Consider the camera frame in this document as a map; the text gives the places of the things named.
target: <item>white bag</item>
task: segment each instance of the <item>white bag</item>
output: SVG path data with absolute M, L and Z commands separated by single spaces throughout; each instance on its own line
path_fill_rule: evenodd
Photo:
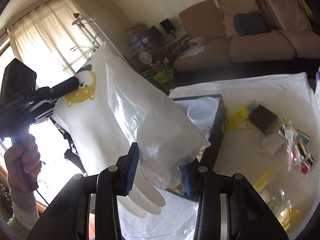
M 155 187 L 166 189 L 180 183 L 175 166 L 192 162 L 201 147 L 210 145 L 172 99 L 106 44 L 76 77 L 82 86 L 59 99 L 53 117 L 70 132 L 78 151 L 81 145 L 79 155 L 90 175 L 114 165 L 137 142 L 144 176 Z

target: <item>white bucket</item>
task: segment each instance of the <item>white bucket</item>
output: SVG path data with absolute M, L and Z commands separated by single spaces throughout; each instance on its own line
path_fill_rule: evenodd
M 214 98 L 202 97 L 195 100 L 187 110 L 187 117 L 202 132 L 212 127 L 218 103 Z

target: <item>cord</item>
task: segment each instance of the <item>cord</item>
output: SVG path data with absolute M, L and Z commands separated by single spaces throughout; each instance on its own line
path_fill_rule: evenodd
M 47 203 L 47 205 L 49 206 L 49 203 L 45 200 L 45 198 L 40 194 L 40 192 L 36 189 L 36 192 L 38 192 L 38 194 L 40 195 L 40 197 L 42 197 L 42 199 Z
M 172 44 L 174 44 L 175 42 L 178 42 L 178 40 L 175 40 L 175 41 L 171 42 L 169 45 L 167 45 L 167 46 L 165 46 L 165 47 L 160 48 L 160 49 L 158 50 L 158 52 L 160 52 L 160 50 L 161 50 L 161 49 L 165 49 L 165 48 L 167 48 L 167 47 L 171 46 L 171 45 L 172 45 Z
M 180 53 L 179 43 L 178 43 L 178 40 L 175 40 L 175 42 L 177 42 L 177 45 L 178 45 L 178 55 L 177 55 L 176 60 L 175 60 L 174 63 L 173 63 L 173 68 L 172 68 L 171 70 L 168 70 L 168 68 L 167 68 L 167 63 L 164 62 L 165 69 L 166 69 L 168 72 L 171 72 L 171 71 L 173 71 L 173 70 L 176 68 L 176 61 L 177 61 L 177 59 L 179 58 L 179 53 Z

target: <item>clear plastic bag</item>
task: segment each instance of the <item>clear plastic bag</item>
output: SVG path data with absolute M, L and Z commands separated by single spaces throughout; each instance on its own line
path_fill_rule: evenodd
M 106 44 L 76 77 L 79 90 L 59 99 L 54 119 L 71 134 L 89 174 L 114 165 L 137 142 L 145 178 L 160 189 L 175 187 L 181 177 L 175 167 L 210 145 L 171 98 Z
M 290 199 L 286 197 L 282 188 L 274 182 L 273 173 L 265 172 L 253 187 L 274 213 L 284 230 L 288 230 L 300 211 L 292 209 Z
M 284 122 L 279 131 L 279 136 L 286 137 L 288 171 L 301 170 L 303 173 L 310 171 L 314 163 L 314 158 L 307 148 L 310 137 L 297 130 L 291 120 Z
M 174 101 L 106 48 L 108 103 L 129 143 L 137 142 L 140 168 L 155 187 L 180 184 L 176 166 L 208 147 L 205 135 Z

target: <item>sleeve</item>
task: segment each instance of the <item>sleeve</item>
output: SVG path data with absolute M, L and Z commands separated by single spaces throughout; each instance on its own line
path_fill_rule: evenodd
M 10 196 L 13 216 L 8 225 L 20 240 L 25 240 L 39 218 L 35 195 L 10 187 Z

